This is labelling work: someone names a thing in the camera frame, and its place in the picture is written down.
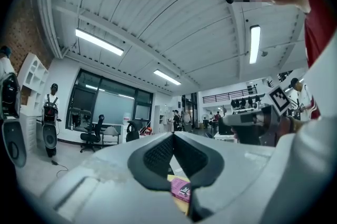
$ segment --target brick wall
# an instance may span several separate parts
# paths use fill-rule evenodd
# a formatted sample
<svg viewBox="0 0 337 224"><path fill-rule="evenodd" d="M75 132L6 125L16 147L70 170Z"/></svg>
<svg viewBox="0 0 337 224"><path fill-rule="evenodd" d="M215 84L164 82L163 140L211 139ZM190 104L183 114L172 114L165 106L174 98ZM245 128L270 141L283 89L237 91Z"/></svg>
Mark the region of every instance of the brick wall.
<svg viewBox="0 0 337 224"><path fill-rule="evenodd" d="M15 0L8 14L1 46L12 49L11 62L17 73L29 52L35 54L48 69L54 56L42 29L36 0ZM22 104L27 104L30 89L23 87Z"/></svg>

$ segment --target pink box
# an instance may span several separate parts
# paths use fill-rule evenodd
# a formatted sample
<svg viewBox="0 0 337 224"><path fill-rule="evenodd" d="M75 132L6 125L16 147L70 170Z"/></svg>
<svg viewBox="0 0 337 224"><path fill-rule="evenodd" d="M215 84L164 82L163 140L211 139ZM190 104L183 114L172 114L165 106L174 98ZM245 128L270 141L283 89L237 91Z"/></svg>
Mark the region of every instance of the pink box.
<svg viewBox="0 0 337 224"><path fill-rule="evenodd" d="M191 184L180 178L174 178L171 181L171 193L174 197L190 202Z"/></svg>

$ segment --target red sleeve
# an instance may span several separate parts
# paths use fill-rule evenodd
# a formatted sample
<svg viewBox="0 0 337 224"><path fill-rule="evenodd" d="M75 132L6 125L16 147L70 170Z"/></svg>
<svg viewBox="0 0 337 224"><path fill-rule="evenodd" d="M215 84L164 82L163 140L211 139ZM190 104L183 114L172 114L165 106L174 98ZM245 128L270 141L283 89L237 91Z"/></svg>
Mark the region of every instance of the red sleeve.
<svg viewBox="0 0 337 224"><path fill-rule="evenodd" d="M310 67L332 38L337 21L325 0L309 0L309 4L311 11L305 18L304 34Z"/></svg>

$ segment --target white bookshelf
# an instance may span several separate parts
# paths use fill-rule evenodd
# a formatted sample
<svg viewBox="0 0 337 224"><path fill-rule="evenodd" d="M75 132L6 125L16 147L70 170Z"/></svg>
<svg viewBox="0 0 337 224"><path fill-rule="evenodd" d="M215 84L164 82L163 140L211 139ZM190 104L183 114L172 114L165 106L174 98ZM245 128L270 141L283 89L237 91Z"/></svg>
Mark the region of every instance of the white bookshelf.
<svg viewBox="0 0 337 224"><path fill-rule="evenodd" d="M156 105L154 107L154 133L164 133L171 130L171 124L167 123L168 119L173 119L172 107Z"/></svg>
<svg viewBox="0 0 337 224"><path fill-rule="evenodd" d="M30 116L37 116L41 113L41 101L49 72L43 66L38 57L29 53L17 76L20 89L23 86L31 89L27 105L21 105L22 111Z"/></svg>

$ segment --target ceiling light fixture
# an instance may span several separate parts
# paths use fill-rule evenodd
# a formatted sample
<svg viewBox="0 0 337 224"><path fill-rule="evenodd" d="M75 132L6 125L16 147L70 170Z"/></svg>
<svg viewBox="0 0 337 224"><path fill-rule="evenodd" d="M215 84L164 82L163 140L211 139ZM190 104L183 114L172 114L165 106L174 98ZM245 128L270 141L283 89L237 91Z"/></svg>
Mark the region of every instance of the ceiling light fixture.
<svg viewBox="0 0 337 224"><path fill-rule="evenodd" d="M249 64L256 63L257 55L259 53L261 27L259 25L251 26L251 55L249 58Z"/></svg>
<svg viewBox="0 0 337 224"><path fill-rule="evenodd" d="M159 71L159 70L156 70L156 71L154 71L153 73L156 74L156 75L159 75L160 77L162 77L162 78L164 78L164 79L166 79L166 80L168 80L168 81L170 81L170 82L172 82L172 83L174 83L174 84L177 85L177 86L178 86L178 85L181 85L180 82L178 82L177 80L174 80L173 78L171 78L170 76L168 76L168 75L162 73L162 72Z"/></svg>
<svg viewBox="0 0 337 224"><path fill-rule="evenodd" d="M115 53L115 54L117 54L119 56L121 56L123 54L123 52L124 52L122 49L120 49L120 48L118 48L118 47L116 47L116 46L114 46L112 44L109 44L109 43L107 43L107 42L105 42L105 41L103 41L103 40L101 40L101 39L99 39L99 38L97 38L97 37L95 37L93 35L85 33L84 31L82 31L80 29L76 29L75 30L75 34L76 34L77 37L85 39L88 42L91 42L91 43L93 43L95 45L98 45L101 48L109 50L110 52L113 52L113 53Z"/></svg>
<svg viewBox="0 0 337 224"><path fill-rule="evenodd" d="M91 88L91 89L94 89L94 90L97 90L96 87L93 87L93 86L91 86L91 85L85 85L85 87Z"/></svg>
<svg viewBox="0 0 337 224"><path fill-rule="evenodd" d="M118 96L121 96L121 97L124 97L124 98L129 98L129 99L134 99L134 97L130 97L130 96L122 95L122 94L118 94Z"/></svg>

